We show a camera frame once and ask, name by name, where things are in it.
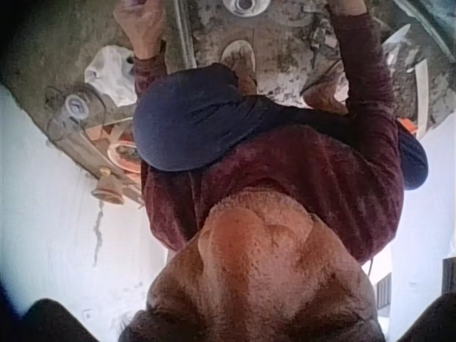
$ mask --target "sweater sleeve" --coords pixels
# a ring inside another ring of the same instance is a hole
[[[386,177],[401,175],[390,71],[370,14],[334,16],[332,23],[350,90],[354,148]]]
[[[152,82],[167,75],[164,49],[160,55],[150,59],[140,60],[134,57],[133,74],[135,76],[136,95],[140,98]]]

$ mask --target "wall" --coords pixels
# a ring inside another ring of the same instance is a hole
[[[400,338],[441,295],[442,259],[455,229],[455,115],[421,141],[430,174],[405,193],[399,230],[391,244],[393,282],[390,341]]]
[[[1,85],[0,118],[6,291],[21,314],[38,299],[55,299],[96,338],[116,341],[165,264],[145,210],[92,197],[96,181],[48,144]]]

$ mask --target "floor drain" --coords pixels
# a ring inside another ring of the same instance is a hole
[[[268,8],[271,0],[223,0],[228,11],[237,16],[257,16]]]

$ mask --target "hand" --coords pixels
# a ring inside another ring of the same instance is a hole
[[[165,27],[162,0],[120,0],[114,18],[133,45],[139,59],[149,59],[160,53]]]
[[[368,11],[364,0],[328,0],[328,5],[339,16],[359,16]]]

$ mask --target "brown shoe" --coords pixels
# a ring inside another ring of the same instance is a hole
[[[238,40],[229,44],[222,53],[221,63],[232,69],[238,78],[238,88],[245,95],[257,94],[255,54],[248,41]]]
[[[330,113],[348,114],[347,107],[334,98],[342,75],[342,61],[334,63],[320,79],[302,90],[301,96],[305,104]]]

